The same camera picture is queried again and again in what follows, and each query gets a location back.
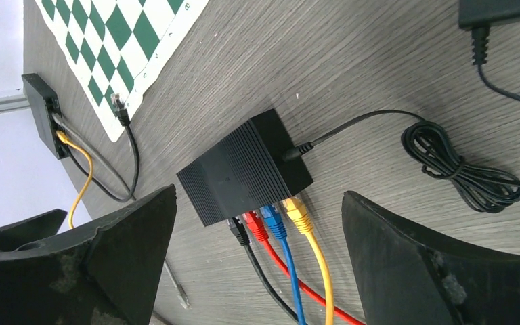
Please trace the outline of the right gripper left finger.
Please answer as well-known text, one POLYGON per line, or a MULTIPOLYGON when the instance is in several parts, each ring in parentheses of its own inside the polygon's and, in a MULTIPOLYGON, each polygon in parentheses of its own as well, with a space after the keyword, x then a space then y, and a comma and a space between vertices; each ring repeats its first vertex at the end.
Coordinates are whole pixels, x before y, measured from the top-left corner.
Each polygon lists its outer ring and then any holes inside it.
POLYGON ((170 185, 0 251, 0 324, 148 324, 176 212, 170 185))

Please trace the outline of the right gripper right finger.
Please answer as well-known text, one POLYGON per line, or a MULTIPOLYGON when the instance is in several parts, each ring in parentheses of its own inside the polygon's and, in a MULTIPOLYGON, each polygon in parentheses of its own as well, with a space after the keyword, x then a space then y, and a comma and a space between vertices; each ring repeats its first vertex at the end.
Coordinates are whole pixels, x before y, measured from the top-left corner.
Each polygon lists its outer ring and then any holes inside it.
POLYGON ((341 218, 368 324, 520 324, 520 255, 447 236, 354 191, 341 218))

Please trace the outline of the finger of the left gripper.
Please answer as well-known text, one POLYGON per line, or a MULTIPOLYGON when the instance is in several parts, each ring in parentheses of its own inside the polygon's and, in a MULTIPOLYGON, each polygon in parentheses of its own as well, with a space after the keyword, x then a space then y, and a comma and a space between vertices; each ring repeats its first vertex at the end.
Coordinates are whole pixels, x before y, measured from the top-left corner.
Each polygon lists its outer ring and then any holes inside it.
POLYGON ((40 215, 0 227, 0 251, 14 251, 24 244, 57 234, 67 212, 54 209, 40 215))

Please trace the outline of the black power adapter with cord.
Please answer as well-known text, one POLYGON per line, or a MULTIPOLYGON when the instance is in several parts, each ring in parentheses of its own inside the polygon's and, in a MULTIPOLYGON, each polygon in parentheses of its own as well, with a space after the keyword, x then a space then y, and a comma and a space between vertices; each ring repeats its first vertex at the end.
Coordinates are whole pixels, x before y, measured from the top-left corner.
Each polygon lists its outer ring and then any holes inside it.
MULTIPOLYGON (((459 1, 458 26, 470 32, 473 64, 485 86, 520 102, 520 95, 493 85, 485 76, 492 26, 520 21, 520 1, 459 1)), ((405 152, 422 165, 421 171, 437 180, 450 181, 464 202, 480 213, 500 213, 520 201, 520 179, 492 167, 473 165, 454 149, 446 130, 413 114, 417 123, 401 135, 405 152)))

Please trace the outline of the ribbed black network switch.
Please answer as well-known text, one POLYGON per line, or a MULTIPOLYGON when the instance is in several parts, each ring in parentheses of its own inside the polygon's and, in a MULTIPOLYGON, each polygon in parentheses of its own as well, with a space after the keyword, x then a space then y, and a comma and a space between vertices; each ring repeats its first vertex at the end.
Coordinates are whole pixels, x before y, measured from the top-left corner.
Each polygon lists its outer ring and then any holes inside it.
POLYGON ((313 183, 275 109, 254 116, 177 173, 203 226, 297 195, 313 183))

